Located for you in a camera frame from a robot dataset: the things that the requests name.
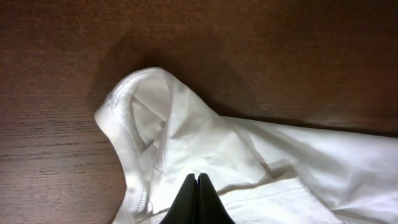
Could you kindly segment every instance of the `wooden table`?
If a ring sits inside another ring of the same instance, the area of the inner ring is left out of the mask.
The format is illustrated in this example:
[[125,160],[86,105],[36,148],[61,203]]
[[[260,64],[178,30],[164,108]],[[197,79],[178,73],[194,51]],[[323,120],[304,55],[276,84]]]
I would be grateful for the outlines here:
[[398,1],[0,2],[0,223],[110,223],[95,110],[172,72],[226,116],[398,136]]

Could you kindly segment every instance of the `wood grain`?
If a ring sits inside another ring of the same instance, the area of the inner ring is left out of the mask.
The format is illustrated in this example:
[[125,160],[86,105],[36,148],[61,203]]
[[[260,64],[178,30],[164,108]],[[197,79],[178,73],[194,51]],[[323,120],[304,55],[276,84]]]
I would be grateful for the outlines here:
[[125,185],[93,113],[172,72],[216,112],[398,136],[398,1],[0,1],[0,223],[109,223]]

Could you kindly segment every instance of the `fabric fold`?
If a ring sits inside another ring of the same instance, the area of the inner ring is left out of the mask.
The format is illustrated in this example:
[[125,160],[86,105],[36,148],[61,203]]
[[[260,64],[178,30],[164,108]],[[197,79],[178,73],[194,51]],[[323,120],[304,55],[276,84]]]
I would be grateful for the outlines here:
[[236,223],[398,223],[396,139],[222,117],[161,68],[121,80],[95,120],[126,176],[113,224],[160,222],[190,173]]

